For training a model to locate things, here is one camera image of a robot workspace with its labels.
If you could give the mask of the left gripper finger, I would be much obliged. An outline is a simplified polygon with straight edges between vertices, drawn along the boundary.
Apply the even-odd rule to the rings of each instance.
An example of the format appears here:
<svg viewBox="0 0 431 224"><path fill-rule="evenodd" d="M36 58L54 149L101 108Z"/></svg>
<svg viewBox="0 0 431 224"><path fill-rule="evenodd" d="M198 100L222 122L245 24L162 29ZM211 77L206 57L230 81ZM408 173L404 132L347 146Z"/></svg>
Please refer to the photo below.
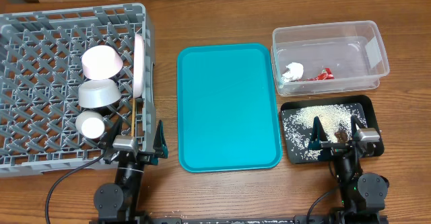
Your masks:
<svg viewBox="0 0 431 224"><path fill-rule="evenodd" d="M99 149L108 149L112 148L112 144L114 143L117 135L121 134L121 129L123 125L123 119L120 117L114 123L114 125L107 131L107 133L101 138L98 143Z"/></svg>
<svg viewBox="0 0 431 224"><path fill-rule="evenodd" d="M155 152L167 152L166 139L164 137L164 126L161 120L158 121L153 148Z"/></svg>

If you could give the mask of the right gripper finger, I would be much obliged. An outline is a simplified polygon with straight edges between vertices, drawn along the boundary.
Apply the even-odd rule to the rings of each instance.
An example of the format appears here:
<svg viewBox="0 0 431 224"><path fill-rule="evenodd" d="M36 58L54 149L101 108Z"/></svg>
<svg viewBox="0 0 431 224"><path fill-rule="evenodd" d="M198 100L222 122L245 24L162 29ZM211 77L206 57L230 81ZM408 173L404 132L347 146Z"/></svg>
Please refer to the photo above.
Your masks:
<svg viewBox="0 0 431 224"><path fill-rule="evenodd" d="M353 140L364 140L366 137L366 127L359 121L357 116L351 116L351 129Z"/></svg>
<svg viewBox="0 0 431 224"><path fill-rule="evenodd" d="M326 133L318 116L314 117L309 149L323 149L329 144Z"/></svg>

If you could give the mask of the food scraps and rice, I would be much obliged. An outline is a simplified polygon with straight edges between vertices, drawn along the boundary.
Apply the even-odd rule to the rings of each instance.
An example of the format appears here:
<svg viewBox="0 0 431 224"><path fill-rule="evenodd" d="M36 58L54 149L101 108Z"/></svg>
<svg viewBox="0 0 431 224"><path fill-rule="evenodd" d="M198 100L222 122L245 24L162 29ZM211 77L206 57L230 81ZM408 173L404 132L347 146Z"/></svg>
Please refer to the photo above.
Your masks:
<svg viewBox="0 0 431 224"><path fill-rule="evenodd" d="M281 111L284 139L291 163L318 161L321 152L308 149L315 117L321 121L328 141L337 143L339 142L339 137L336 136L338 132L345 132L348 137L351 137L352 116L356 116L364 126L368 126L363 108L359 103L309 106Z"/></svg>

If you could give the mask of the white paper cup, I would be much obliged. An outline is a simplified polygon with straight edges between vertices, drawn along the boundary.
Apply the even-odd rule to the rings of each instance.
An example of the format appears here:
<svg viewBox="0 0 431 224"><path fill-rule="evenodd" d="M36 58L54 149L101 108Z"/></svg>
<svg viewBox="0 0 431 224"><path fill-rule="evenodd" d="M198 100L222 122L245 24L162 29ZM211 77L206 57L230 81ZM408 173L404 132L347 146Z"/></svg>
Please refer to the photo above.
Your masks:
<svg viewBox="0 0 431 224"><path fill-rule="evenodd" d="M97 139L105 131L102 115L94 111L88 110L79 114L75 125L77 131L89 139Z"/></svg>

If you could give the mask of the wooden chopstick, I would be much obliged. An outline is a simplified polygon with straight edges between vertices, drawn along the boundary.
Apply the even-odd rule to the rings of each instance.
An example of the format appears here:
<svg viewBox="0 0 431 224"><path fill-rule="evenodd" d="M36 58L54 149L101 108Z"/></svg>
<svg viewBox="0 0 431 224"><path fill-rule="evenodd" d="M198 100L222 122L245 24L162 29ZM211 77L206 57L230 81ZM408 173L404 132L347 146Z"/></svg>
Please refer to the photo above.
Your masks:
<svg viewBox="0 0 431 224"><path fill-rule="evenodd" d="M132 111L131 111L131 136L135 137L135 114L136 114L136 101L132 98Z"/></svg>

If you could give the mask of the grey metal bowl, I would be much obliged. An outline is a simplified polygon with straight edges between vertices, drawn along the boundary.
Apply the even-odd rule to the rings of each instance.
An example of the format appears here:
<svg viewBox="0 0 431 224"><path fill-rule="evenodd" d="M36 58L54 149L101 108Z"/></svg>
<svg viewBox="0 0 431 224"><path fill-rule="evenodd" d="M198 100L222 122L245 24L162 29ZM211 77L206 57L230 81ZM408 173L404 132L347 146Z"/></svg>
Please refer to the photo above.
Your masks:
<svg viewBox="0 0 431 224"><path fill-rule="evenodd" d="M101 108L120 100L121 93L111 79L89 80L79 86L78 104L82 108Z"/></svg>

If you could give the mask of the red snack wrapper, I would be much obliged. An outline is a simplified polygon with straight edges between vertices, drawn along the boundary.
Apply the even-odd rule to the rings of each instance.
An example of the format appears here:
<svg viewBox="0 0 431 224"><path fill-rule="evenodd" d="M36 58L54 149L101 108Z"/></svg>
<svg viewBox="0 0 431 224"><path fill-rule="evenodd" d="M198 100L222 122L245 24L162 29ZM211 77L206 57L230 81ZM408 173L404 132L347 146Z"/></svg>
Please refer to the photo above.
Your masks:
<svg viewBox="0 0 431 224"><path fill-rule="evenodd" d="M307 81L322 81L330 79L334 79L330 68L324 68L316 77L309 78Z"/></svg>

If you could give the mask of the white tissue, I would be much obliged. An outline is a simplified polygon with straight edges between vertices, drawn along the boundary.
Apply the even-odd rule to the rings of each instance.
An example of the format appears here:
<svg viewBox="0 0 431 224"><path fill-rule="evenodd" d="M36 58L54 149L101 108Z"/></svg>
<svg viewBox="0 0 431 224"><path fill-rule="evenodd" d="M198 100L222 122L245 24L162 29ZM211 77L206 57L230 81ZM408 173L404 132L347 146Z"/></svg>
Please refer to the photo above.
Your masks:
<svg viewBox="0 0 431 224"><path fill-rule="evenodd" d="M300 63L292 62L286 65L286 72L281 76L284 83L301 80L304 73L304 66Z"/></svg>

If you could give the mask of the small pink bowl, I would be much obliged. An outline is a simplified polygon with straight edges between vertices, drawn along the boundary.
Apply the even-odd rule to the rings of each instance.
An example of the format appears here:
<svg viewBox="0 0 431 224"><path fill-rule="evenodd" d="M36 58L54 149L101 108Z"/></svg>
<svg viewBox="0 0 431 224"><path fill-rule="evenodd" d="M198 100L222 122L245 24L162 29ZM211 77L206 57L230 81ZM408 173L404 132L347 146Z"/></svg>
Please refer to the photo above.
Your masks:
<svg viewBox="0 0 431 224"><path fill-rule="evenodd" d="M123 60L119 54L107 45L89 48L82 55L81 63L84 75L92 80L111 78L123 68Z"/></svg>

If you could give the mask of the large white plate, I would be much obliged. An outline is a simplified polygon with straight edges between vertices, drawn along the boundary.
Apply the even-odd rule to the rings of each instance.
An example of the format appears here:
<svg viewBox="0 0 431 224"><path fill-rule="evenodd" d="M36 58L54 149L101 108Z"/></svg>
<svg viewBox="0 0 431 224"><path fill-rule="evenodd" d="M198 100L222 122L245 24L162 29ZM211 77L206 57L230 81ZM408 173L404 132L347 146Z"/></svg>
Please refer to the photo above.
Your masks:
<svg viewBox="0 0 431 224"><path fill-rule="evenodd" d="M141 35L135 35L133 57L133 97L138 98L143 92L145 42Z"/></svg>

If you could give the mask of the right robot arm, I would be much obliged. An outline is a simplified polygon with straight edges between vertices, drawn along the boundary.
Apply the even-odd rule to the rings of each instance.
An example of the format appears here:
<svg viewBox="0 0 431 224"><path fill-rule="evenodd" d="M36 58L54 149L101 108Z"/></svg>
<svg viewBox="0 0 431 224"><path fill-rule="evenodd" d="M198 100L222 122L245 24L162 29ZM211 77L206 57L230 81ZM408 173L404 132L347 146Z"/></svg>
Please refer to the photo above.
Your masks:
<svg viewBox="0 0 431 224"><path fill-rule="evenodd" d="M312 210L322 199L340 191L342 207L334 208L323 218L324 223L386 223L379 215L385 208L389 181L375 173L364 173L360 159L374 153L374 144L380 141L375 128L366 128L351 117L352 137L345 143L331 143L319 117L313 120L312 134L308 148L320 151L319 159L333 165L331 171L337 179L337 186L324 193L310 206L305 221L310 223Z"/></svg>

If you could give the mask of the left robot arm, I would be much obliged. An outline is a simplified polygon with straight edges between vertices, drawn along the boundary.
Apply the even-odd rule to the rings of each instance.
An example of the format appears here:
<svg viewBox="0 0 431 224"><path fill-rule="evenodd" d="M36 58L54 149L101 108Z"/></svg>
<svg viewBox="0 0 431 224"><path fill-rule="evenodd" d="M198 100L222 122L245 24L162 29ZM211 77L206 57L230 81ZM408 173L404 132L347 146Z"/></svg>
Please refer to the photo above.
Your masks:
<svg viewBox="0 0 431 224"><path fill-rule="evenodd" d="M134 137L121 134L123 121L117 120L103 136L100 147L103 161L118 163L113 183L101 185L94 194L94 206L98 211L96 223L152 223L150 216L137 210L143 180L144 167L158 165L159 159L168 157L163 122L159 121L153 143L153 151L139 150Z"/></svg>

